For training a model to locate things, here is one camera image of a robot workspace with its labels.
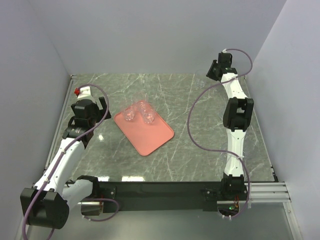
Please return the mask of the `clear glass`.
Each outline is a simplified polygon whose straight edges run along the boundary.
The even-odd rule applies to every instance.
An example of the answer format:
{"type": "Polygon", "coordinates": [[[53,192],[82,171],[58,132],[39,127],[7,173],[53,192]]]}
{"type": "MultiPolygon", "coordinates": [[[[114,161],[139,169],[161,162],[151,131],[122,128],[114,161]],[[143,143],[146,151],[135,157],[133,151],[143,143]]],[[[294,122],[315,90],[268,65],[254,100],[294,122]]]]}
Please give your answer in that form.
{"type": "Polygon", "coordinates": [[[141,114],[142,114],[143,121],[146,124],[151,124],[155,120],[155,117],[156,117],[156,111],[150,106],[144,107],[141,110],[141,114]]]}
{"type": "Polygon", "coordinates": [[[132,121],[136,115],[136,109],[133,104],[124,107],[121,111],[124,120],[132,121]]]}
{"type": "Polygon", "coordinates": [[[202,89],[205,87],[207,83],[207,72],[203,69],[197,70],[194,74],[195,87],[198,89],[202,89]]]}
{"type": "Polygon", "coordinates": [[[148,95],[145,92],[136,92],[132,96],[132,100],[135,110],[141,114],[144,114],[148,105],[148,95]]]}

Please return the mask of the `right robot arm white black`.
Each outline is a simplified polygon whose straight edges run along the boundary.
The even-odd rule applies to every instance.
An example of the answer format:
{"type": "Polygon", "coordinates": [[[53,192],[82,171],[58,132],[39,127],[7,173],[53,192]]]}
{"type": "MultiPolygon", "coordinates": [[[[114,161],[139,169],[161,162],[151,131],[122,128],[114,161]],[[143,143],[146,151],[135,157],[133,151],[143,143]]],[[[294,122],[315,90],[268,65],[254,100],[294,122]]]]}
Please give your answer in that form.
{"type": "Polygon", "coordinates": [[[219,191],[220,198],[225,201],[247,198],[244,141],[254,108],[254,100],[243,91],[238,72],[232,67],[232,60],[232,54],[223,50],[206,74],[208,78],[223,85],[228,97],[222,118],[227,132],[227,159],[219,191]]]}

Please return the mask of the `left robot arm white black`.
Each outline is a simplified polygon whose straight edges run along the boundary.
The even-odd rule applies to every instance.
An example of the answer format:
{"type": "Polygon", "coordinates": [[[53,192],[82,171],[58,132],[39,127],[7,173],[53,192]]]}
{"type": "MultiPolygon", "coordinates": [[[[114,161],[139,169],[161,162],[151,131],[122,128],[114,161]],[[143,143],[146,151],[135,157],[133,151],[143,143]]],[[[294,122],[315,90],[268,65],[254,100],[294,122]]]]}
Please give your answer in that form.
{"type": "Polygon", "coordinates": [[[43,176],[31,188],[20,194],[23,211],[22,226],[38,226],[61,229],[70,210],[81,200],[97,200],[101,195],[99,180],[94,176],[82,175],[69,190],[65,183],[75,164],[80,160],[94,129],[112,116],[109,100],[100,97],[101,108],[92,97],[77,100],[71,105],[74,115],[64,130],[58,152],[43,176]]]}

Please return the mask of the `salmon pink plastic tray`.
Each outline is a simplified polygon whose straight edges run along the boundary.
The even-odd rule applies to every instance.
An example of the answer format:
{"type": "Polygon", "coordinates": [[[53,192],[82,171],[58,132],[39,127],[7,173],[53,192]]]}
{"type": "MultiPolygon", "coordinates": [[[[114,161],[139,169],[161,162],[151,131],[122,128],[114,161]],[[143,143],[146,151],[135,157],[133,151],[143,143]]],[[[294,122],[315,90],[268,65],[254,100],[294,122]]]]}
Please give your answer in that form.
{"type": "MultiPolygon", "coordinates": [[[[141,156],[148,156],[159,147],[171,140],[175,133],[166,121],[155,112],[155,119],[152,123],[145,123],[142,114],[135,110],[135,117],[131,121],[126,121],[122,115],[122,109],[129,105],[135,105],[132,101],[125,102],[120,112],[113,119],[119,129],[127,137],[136,151],[141,156]]],[[[147,102],[148,107],[155,108],[147,102]]]]}

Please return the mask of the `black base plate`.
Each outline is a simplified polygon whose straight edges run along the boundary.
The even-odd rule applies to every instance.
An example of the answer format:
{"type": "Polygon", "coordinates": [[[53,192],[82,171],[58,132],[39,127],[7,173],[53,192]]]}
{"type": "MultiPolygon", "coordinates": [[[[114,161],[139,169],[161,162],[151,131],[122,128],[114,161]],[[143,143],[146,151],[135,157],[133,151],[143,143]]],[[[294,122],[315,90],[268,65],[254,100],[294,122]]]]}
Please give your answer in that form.
{"type": "Polygon", "coordinates": [[[216,212],[220,196],[221,182],[145,182],[119,181],[100,182],[99,189],[86,197],[103,202],[103,212],[112,213],[117,209],[106,199],[118,202],[120,211],[166,211],[166,210],[202,210],[216,212]]]}

